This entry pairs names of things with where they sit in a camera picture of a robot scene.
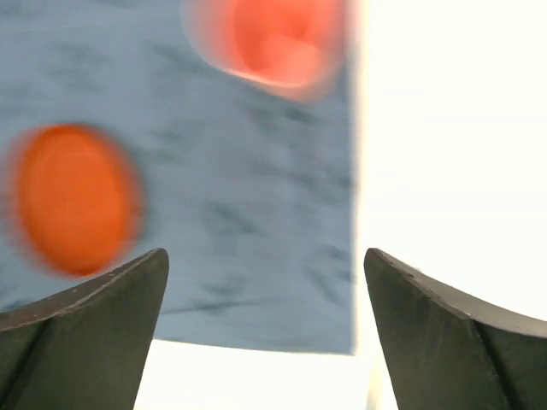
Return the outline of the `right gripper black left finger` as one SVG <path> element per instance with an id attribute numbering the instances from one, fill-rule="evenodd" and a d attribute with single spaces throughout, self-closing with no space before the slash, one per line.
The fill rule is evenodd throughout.
<path id="1" fill-rule="evenodd" d="M 168 281 L 165 249 L 1 314 L 1 407 L 124 410 L 136 401 Z"/>

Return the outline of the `pink plastic cup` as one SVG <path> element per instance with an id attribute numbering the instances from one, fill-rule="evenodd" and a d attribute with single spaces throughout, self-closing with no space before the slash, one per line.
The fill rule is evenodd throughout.
<path id="1" fill-rule="evenodd" d="M 212 67 L 277 97 L 325 94 L 343 66 L 345 1 L 184 1 L 185 32 Z"/>

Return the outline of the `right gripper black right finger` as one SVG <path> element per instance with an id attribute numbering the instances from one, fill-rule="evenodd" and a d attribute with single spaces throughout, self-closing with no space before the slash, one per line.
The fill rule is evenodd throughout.
<path id="1" fill-rule="evenodd" d="M 364 258 L 379 341 L 405 410 L 544 409 L 546 324 L 380 249 Z"/>

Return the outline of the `red plastic plate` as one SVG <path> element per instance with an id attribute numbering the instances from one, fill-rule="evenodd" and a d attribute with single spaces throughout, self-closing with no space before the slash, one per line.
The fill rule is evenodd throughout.
<path id="1" fill-rule="evenodd" d="M 100 127 L 26 129 L 2 164 L 7 231 L 40 267 L 70 278 L 97 274 L 122 259 L 144 228 L 138 168 Z"/>

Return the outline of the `blue letter-print placemat cloth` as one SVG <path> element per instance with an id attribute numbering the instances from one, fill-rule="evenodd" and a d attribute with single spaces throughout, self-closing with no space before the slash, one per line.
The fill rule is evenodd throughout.
<path id="1" fill-rule="evenodd" d="M 351 102 L 312 102 L 211 67 L 202 1 L 4 1 L 1 147 L 28 127 L 102 126 L 149 197 L 135 255 L 170 273 L 156 337 L 348 354 L 355 340 Z"/>

